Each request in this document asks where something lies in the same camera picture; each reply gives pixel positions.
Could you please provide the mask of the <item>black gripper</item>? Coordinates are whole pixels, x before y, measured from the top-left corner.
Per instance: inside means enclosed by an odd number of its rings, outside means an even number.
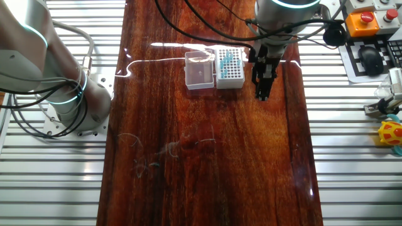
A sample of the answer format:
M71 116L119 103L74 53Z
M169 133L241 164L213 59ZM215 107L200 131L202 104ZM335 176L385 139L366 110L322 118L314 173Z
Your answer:
M278 66L285 52L284 45L265 45L255 42L249 52L249 63L263 63L266 71L263 75L263 94L261 93L259 66L253 66L253 84L255 85L255 98L267 100L270 96L273 82L277 77L276 67Z

